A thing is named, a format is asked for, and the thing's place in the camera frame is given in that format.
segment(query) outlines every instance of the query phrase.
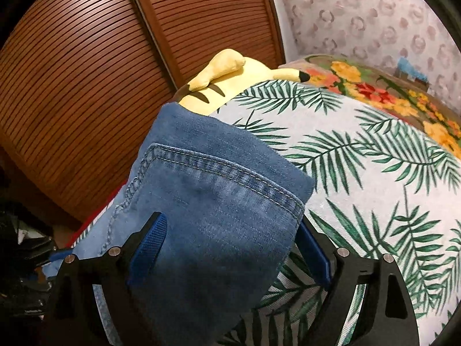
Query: jeans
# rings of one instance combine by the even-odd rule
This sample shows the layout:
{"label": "jeans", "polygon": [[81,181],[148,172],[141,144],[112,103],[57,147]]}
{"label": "jeans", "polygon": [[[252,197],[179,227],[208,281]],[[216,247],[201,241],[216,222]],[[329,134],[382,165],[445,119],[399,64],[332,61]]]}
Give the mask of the jeans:
{"label": "jeans", "polygon": [[[74,249],[102,255],[151,214],[167,237],[143,283],[132,287],[165,346],[206,346],[256,306],[289,253],[313,181],[250,132],[166,104],[127,184]],[[95,290],[109,339],[118,343]]]}

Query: wooden wardrobe door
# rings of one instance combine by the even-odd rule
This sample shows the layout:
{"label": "wooden wardrobe door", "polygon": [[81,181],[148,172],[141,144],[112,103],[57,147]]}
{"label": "wooden wardrobe door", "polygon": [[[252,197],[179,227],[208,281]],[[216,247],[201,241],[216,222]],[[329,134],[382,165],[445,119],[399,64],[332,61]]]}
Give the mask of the wooden wardrobe door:
{"label": "wooden wardrobe door", "polygon": [[0,60],[0,144],[84,221],[127,178],[172,95],[133,5],[37,0]]}
{"label": "wooden wardrobe door", "polygon": [[284,62],[272,0],[151,0],[186,80],[225,48],[270,68]]}

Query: patterned wall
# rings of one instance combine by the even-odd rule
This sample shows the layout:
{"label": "patterned wall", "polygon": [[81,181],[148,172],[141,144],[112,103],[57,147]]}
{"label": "patterned wall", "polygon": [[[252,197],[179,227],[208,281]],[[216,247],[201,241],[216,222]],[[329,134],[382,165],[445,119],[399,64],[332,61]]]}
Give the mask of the patterned wall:
{"label": "patterned wall", "polygon": [[406,57],[461,113],[461,54],[424,0],[284,0],[300,56],[342,54],[394,72]]}

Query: yellow plush toy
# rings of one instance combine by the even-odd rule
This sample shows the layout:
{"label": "yellow plush toy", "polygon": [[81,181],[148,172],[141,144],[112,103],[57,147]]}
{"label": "yellow plush toy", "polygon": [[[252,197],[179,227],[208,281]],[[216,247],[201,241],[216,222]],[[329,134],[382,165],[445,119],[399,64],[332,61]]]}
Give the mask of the yellow plush toy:
{"label": "yellow plush toy", "polygon": [[175,93],[174,101],[191,112],[208,116],[256,83],[276,79],[307,82],[309,78],[296,69],[271,70],[233,49],[225,49]]}

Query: black metal mount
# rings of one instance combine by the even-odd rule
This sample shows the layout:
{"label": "black metal mount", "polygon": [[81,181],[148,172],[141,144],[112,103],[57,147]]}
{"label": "black metal mount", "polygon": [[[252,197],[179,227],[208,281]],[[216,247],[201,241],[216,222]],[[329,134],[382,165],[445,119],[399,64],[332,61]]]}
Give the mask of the black metal mount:
{"label": "black metal mount", "polygon": [[[366,284],[365,296],[349,345],[419,346],[410,295],[393,256],[384,254],[379,260],[355,256],[344,247],[336,248],[306,217],[303,224],[330,263],[333,279],[320,312],[300,346],[337,344],[356,286],[361,284]],[[309,266],[308,258],[304,259]]]}
{"label": "black metal mount", "polygon": [[96,305],[93,285],[101,285],[112,322],[124,346],[160,343],[135,307],[126,284],[138,246],[160,216],[154,213],[122,247],[111,247],[101,257],[79,260],[68,255],[47,303],[43,345],[109,346]]}

